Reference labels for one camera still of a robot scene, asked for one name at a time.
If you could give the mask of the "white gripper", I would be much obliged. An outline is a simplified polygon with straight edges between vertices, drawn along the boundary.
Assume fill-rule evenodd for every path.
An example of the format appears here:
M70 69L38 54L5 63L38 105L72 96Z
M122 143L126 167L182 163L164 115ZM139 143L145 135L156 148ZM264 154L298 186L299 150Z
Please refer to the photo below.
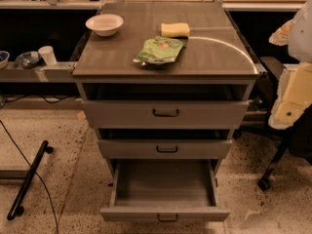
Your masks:
M285 46L289 42L292 20L288 20L270 37L269 42ZM312 64L303 63L294 70L284 69L278 84L278 98L269 117L269 126L284 130L292 126L312 104Z

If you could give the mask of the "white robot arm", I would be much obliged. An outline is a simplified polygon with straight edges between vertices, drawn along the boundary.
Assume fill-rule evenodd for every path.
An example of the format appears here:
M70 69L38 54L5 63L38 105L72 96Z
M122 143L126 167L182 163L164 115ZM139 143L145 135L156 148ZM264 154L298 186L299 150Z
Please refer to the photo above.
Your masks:
M294 70L282 72L269 116L270 127L284 130L312 104L312 0L273 33L269 42L287 45L289 55L299 61Z

